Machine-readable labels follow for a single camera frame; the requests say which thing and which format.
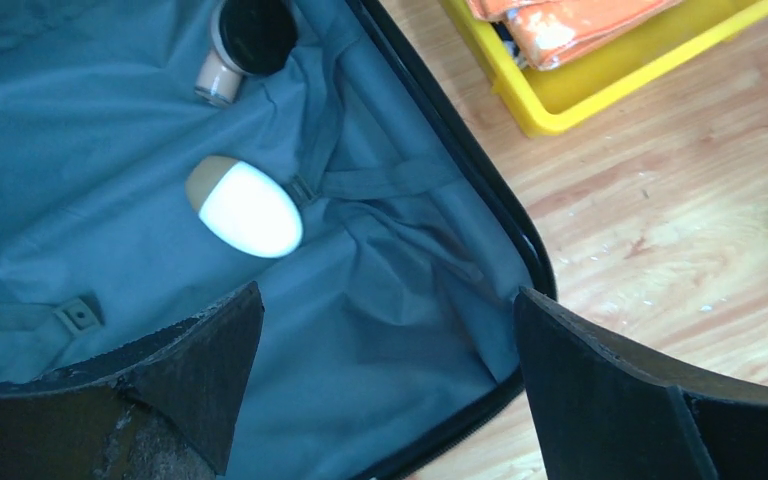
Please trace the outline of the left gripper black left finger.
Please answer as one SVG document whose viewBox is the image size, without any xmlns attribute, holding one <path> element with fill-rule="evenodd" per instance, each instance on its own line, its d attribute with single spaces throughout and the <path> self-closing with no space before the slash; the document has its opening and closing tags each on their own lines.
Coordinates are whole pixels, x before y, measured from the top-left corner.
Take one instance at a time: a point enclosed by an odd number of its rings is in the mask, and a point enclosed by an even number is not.
<svg viewBox="0 0 768 480">
<path fill-rule="evenodd" d="M 263 319 L 250 283 L 115 350 L 0 383 L 0 479 L 225 474 Z"/>
</svg>

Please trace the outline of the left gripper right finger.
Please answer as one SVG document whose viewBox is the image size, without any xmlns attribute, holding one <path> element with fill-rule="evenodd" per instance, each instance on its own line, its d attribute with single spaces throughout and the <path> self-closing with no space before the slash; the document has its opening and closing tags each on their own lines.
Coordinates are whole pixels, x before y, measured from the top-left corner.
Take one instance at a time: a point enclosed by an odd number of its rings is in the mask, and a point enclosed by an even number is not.
<svg viewBox="0 0 768 480">
<path fill-rule="evenodd" d="M 768 479 L 768 386 L 677 360 L 532 289 L 515 339 L 551 479 Z"/>
</svg>

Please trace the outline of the white oval soap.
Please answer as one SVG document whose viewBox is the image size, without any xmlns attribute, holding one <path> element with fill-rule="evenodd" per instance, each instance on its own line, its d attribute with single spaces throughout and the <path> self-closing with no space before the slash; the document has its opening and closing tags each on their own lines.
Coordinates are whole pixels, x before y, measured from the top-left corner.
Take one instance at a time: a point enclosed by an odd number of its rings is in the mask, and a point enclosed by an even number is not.
<svg viewBox="0 0 768 480">
<path fill-rule="evenodd" d="M 280 258 L 301 244 L 299 207 L 282 186 L 249 163 L 208 156 L 187 177 L 185 193 L 199 220 L 240 252 Z"/>
</svg>

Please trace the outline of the black white space suitcase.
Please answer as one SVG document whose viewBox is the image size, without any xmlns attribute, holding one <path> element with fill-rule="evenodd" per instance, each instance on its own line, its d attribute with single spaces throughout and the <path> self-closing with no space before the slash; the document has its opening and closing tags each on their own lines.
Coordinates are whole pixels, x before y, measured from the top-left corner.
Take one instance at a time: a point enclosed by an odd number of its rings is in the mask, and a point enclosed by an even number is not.
<svg viewBox="0 0 768 480">
<path fill-rule="evenodd" d="M 397 479 L 538 235 L 357 1 L 0 1 L 0 479 Z"/>
</svg>

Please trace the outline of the orange tie-dye jeans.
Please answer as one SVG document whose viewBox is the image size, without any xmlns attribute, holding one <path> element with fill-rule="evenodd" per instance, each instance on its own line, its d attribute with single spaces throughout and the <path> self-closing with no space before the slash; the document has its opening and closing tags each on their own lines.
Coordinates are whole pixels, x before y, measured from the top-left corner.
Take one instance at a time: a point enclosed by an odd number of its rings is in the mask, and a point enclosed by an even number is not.
<svg viewBox="0 0 768 480">
<path fill-rule="evenodd" d="M 468 1 L 472 16 L 501 23 L 528 66 L 570 63 L 679 3 L 672 0 Z"/>
</svg>

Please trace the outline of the white cosmetic tube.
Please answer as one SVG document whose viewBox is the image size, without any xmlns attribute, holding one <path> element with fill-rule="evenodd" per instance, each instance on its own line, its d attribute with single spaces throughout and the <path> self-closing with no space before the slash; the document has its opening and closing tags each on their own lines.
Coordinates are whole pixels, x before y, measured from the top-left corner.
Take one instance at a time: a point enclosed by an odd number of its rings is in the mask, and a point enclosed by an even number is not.
<svg viewBox="0 0 768 480">
<path fill-rule="evenodd" d="M 194 91 L 211 105 L 225 108 L 236 98 L 243 75 L 229 67 L 211 49 L 197 76 Z"/>
</svg>

